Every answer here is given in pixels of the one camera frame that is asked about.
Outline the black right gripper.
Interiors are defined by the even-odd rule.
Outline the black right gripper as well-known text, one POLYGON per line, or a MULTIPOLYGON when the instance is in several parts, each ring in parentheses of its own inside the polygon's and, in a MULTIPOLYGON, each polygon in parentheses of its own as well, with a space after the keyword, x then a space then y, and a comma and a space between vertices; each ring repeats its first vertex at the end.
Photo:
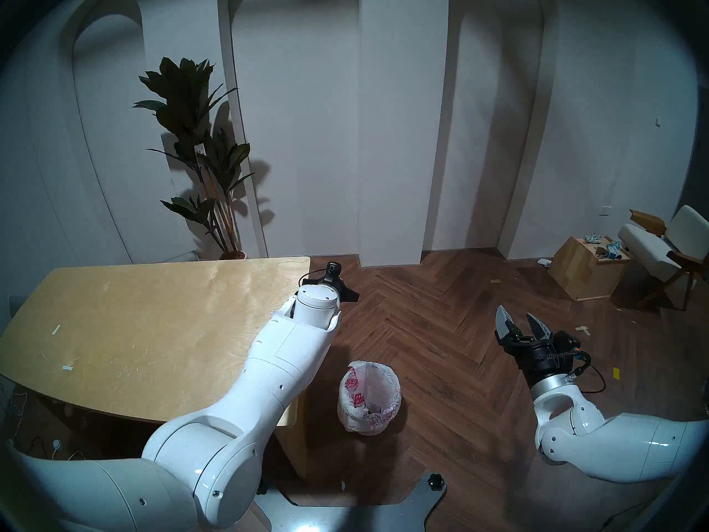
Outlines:
POLYGON ((553 334, 531 313, 526 314, 535 338, 522 336, 506 309, 499 305, 495 311, 495 338, 503 350, 514 357, 530 389, 542 380, 555 375, 568 375, 574 368, 576 338, 570 334, 553 334))

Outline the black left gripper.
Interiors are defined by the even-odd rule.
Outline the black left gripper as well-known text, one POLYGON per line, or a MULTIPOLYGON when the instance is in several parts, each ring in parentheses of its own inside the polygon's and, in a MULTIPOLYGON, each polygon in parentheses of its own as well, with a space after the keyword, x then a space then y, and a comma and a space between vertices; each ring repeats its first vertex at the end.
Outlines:
POLYGON ((323 275, 317 278, 302 277, 302 286, 305 285, 326 285, 333 288, 340 299, 340 302, 358 302, 359 293, 349 288, 339 275, 323 275))

